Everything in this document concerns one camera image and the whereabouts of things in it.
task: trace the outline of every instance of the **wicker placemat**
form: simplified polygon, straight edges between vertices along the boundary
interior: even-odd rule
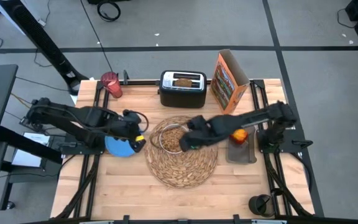
[[[170,154],[159,145],[158,137],[161,130],[169,124],[185,124],[190,117],[176,116],[158,124],[150,135],[145,146],[145,156],[148,167],[153,175],[163,184],[177,188],[188,189],[202,184],[213,173],[218,163],[218,147],[203,147],[180,154]]]

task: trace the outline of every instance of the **blue plate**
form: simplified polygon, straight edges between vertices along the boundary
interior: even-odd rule
[[[110,154],[117,157],[129,157],[136,153],[128,141],[115,140],[113,137],[104,137],[104,144]]]

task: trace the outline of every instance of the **wooden table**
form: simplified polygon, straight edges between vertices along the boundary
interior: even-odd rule
[[[95,88],[96,81],[83,81],[76,106],[92,105]],[[118,113],[124,109],[144,113],[150,120],[146,138],[165,118],[199,114],[210,118],[221,113],[210,92],[203,108],[182,109],[162,106],[157,89],[157,86],[123,86],[124,95],[120,99],[110,97],[108,108]],[[266,79],[265,89],[270,103],[285,101],[280,79]],[[254,106],[248,88],[234,114],[252,110]],[[106,151],[100,158],[92,220],[122,220],[124,215],[130,215],[131,220],[232,219],[234,214],[239,214],[240,218],[260,218],[251,213],[248,200],[255,195],[269,194],[263,155],[255,152],[255,164],[230,164],[225,158],[226,144],[225,141],[219,143],[218,165],[213,175],[204,184],[185,190],[169,189],[161,184],[150,173],[144,151],[130,158],[114,157]],[[313,213],[302,164],[289,154],[280,156],[288,188],[302,206]],[[83,156],[76,156],[62,169],[51,217],[58,215],[77,191],[82,162]],[[81,215],[85,215],[87,195],[85,192]],[[281,199],[279,204],[284,214]]]

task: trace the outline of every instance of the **round woven mat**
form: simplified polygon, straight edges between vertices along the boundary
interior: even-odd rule
[[[145,146],[147,165],[153,175],[163,184],[177,188],[188,189],[202,184],[213,173],[218,163],[218,147],[203,147],[179,154],[170,154],[159,146],[158,137],[161,130],[169,124],[185,124],[190,117],[176,116],[158,124],[150,135]]]

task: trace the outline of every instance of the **yellow sticker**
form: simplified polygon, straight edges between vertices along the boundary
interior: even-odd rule
[[[141,141],[141,140],[143,140],[143,139],[144,139],[143,136],[137,136],[137,137],[135,138],[135,141]]]

